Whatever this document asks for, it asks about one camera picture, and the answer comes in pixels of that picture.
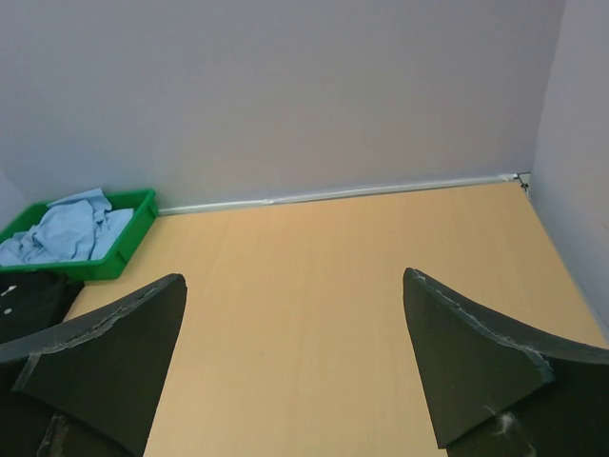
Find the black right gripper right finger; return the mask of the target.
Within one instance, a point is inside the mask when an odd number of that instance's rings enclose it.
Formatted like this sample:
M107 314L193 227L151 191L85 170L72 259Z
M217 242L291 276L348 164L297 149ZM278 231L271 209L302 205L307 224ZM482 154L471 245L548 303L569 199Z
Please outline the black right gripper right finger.
M403 308L438 448L607 455L607 349L528 326L414 268Z

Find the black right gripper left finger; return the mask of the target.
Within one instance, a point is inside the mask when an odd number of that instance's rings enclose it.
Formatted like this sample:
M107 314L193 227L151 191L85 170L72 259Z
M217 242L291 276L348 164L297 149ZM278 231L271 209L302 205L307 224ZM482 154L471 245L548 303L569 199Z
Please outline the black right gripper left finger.
M183 322L166 275L108 305L1 341L4 456L141 456Z

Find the light blue long sleeve shirt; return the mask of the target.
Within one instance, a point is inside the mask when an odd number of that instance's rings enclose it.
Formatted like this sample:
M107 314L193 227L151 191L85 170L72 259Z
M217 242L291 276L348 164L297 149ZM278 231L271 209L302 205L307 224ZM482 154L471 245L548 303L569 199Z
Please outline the light blue long sleeve shirt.
M133 214L133 209L115 209L101 189L56 200L48 204L38 224L1 243L1 265L100 260Z

